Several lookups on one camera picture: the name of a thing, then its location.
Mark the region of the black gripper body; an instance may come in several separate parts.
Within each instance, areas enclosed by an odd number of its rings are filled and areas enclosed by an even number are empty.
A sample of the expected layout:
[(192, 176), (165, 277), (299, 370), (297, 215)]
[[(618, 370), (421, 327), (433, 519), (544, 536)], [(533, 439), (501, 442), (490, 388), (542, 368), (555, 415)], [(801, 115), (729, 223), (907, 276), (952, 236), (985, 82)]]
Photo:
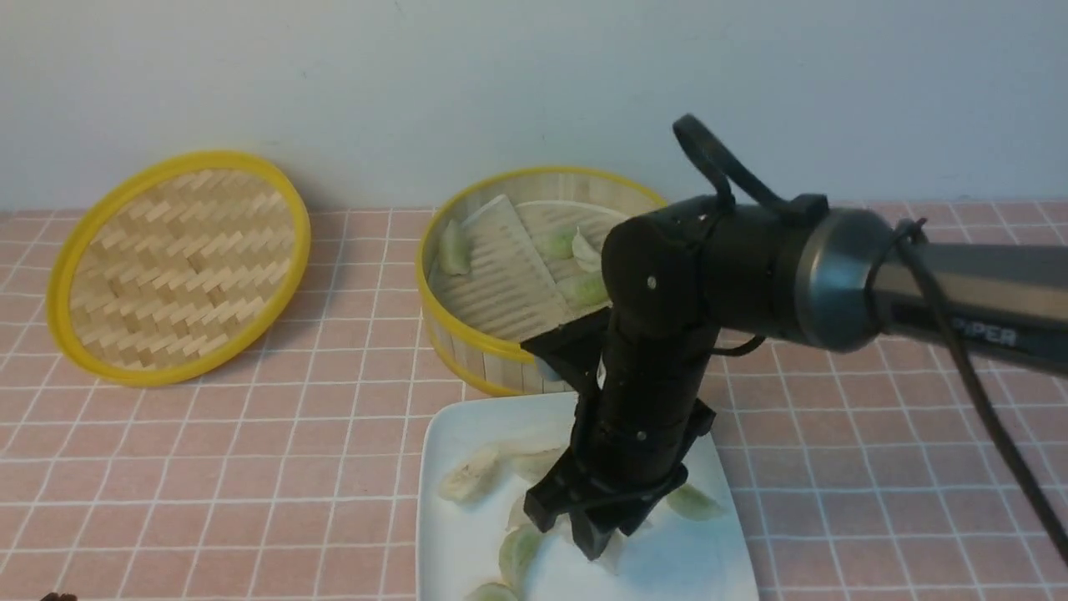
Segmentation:
[(581, 533), (633, 535), (668, 493), (686, 483), (684, 458), (711, 431), (717, 413), (702, 400), (668, 437), (621, 431), (577, 400), (568, 444), (523, 496), (523, 515), (541, 532), (572, 517)]

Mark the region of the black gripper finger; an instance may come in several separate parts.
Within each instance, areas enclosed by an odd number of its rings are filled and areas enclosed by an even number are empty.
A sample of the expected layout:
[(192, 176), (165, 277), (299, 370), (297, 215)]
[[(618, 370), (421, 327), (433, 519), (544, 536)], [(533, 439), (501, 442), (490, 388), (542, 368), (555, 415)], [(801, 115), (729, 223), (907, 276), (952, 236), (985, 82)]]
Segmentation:
[(571, 513), (572, 542), (588, 562), (618, 562), (625, 536), (618, 528), (603, 528), (583, 511)]

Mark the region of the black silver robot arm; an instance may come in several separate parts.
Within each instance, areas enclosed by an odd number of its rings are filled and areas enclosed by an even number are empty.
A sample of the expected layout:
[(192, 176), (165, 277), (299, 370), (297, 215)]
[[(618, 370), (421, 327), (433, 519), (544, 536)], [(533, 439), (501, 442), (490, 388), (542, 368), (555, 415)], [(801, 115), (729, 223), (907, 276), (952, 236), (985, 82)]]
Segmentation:
[(602, 247), (610, 304), (523, 341), (577, 393), (571, 441), (527, 491), (543, 533), (568, 518), (574, 543), (602, 556), (689, 472), (709, 433), (698, 400), (710, 358), (764, 341), (834, 353), (883, 334), (945, 347), (1004, 464), (1065, 555), (1065, 529), (998, 418), (971, 354), (1065, 375), (1065, 246), (931, 243), (922, 221), (871, 210), (798, 215), (702, 195), (611, 228)]

